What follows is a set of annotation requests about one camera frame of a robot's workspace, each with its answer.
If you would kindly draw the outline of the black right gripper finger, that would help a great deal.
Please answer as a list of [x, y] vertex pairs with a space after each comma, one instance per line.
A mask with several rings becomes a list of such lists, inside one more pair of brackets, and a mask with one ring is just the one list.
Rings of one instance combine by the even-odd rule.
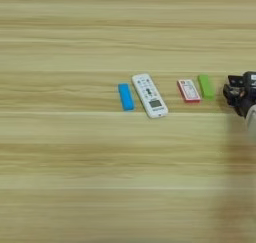
[[240, 88], [225, 84], [223, 87], [223, 95], [230, 106], [237, 106], [240, 102]]

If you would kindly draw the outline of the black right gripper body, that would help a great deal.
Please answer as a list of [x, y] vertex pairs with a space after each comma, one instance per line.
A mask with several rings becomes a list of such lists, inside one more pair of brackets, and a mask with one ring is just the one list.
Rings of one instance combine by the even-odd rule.
[[256, 104], [256, 85], [232, 86], [231, 106], [241, 117], [246, 117], [249, 109]]

